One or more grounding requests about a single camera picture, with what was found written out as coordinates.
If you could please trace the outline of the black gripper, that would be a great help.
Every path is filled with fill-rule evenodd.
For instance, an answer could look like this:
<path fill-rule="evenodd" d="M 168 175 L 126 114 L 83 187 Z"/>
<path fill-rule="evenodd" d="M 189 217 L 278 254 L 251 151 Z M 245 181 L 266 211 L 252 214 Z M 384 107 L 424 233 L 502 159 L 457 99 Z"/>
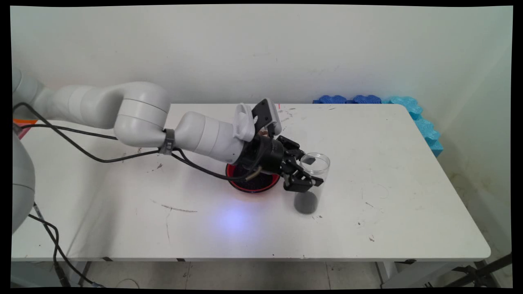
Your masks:
<path fill-rule="evenodd" d="M 284 190 L 290 192 L 307 192 L 314 187 L 320 187 L 324 179 L 312 170 L 297 163 L 287 163 L 293 160 L 306 165 L 312 165 L 316 159 L 307 156 L 299 144 L 285 136 L 277 139 L 269 136 L 256 135 L 251 142 L 246 142 L 235 165 L 247 170 L 239 176 L 237 183 L 247 182 L 253 178 L 252 173 L 259 170 L 264 174 L 275 174 L 284 179 Z"/>

